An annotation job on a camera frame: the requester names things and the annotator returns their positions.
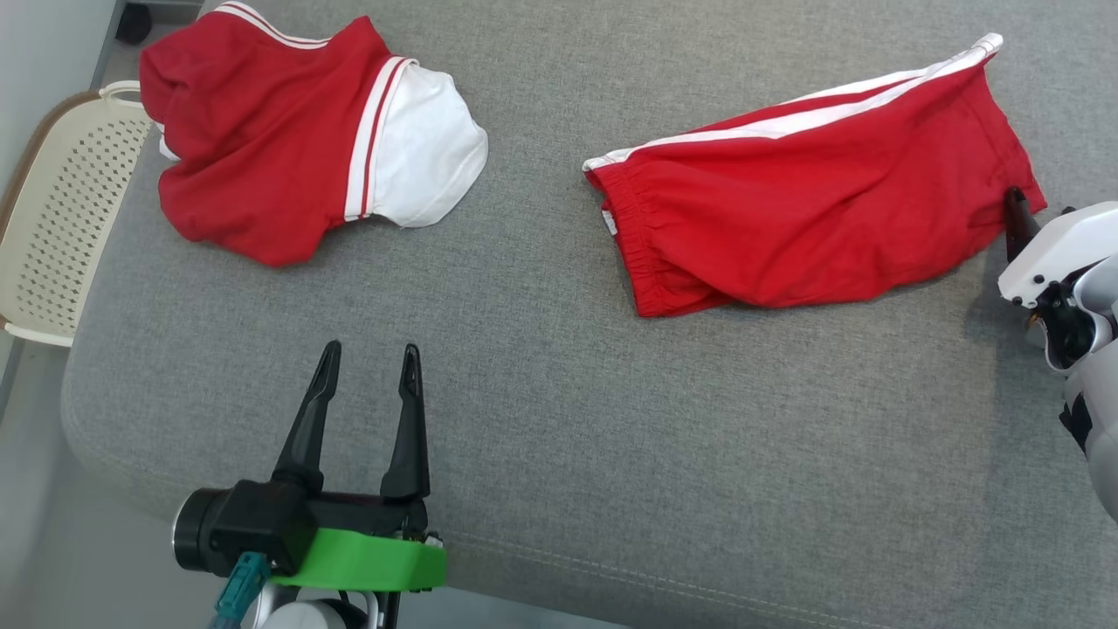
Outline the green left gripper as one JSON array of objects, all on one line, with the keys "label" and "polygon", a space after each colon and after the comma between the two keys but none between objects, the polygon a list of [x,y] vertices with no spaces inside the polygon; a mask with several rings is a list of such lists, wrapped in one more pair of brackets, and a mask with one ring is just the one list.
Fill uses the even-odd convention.
[{"label": "green left gripper", "polygon": [[[272,482],[323,489],[320,470],[328,404],[341,366],[340,340],[331,340],[300,402],[280,450]],[[316,590],[419,592],[445,585],[447,553],[428,528],[424,498],[430,496],[430,454],[424,419],[419,347],[404,347],[399,381],[402,411],[380,496],[328,493],[310,501],[318,530],[302,565],[292,576],[274,572],[271,583]]]}]

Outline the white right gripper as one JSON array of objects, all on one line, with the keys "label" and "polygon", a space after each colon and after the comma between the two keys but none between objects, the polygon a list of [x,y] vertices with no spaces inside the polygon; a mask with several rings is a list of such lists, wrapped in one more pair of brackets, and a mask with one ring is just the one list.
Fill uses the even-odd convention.
[{"label": "white right gripper", "polygon": [[1118,339],[1118,202],[1102,202],[1039,225],[1030,200],[1010,187],[1003,200],[1004,299],[1045,331],[1046,363],[1070,371]]}]

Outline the red shorts with white stripes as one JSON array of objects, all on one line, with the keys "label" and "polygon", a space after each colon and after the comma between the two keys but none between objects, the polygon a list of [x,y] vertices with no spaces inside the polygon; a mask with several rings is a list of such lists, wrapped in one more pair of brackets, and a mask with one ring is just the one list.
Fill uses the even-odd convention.
[{"label": "red shorts with white stripes", "polygon": [[989,247],[1013,188],[1043,210],[987,80],[1003,44],[584,161],[639,317],[875,299]]}]

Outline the red jersey with white sleeves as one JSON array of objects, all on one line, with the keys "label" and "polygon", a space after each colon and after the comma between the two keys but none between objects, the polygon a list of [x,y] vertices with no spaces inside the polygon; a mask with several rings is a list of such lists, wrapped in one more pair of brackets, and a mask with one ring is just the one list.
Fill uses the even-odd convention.
[{"label": "red jersey with white sleeves", "polygon": [[169,223],[264,266],[307,263],[356,220],[438,223],[487,164],[452,76],[392,53],[366,16],[302,38],[227,0],[145,49],[139,84]]}]

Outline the cream perforated laundry basket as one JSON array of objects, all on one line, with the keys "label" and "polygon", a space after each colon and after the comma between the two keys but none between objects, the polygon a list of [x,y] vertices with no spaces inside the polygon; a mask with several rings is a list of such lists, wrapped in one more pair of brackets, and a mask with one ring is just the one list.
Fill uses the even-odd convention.
[{"label": "cream perforated laundry basket", "polygon": [[151,120],[136,80],[59,103],[0,197],[0,328],[72,346]]}]

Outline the black caster wheel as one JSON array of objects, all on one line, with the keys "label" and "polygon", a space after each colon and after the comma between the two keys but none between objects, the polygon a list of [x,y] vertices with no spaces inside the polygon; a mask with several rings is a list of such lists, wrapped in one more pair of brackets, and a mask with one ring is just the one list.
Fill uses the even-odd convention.
[{"label": "black caster wheel", "polygon": [[127,46],[140,46],[150,36],[155,20],[144,3],[122,4],[117,17],[114,40]]}]

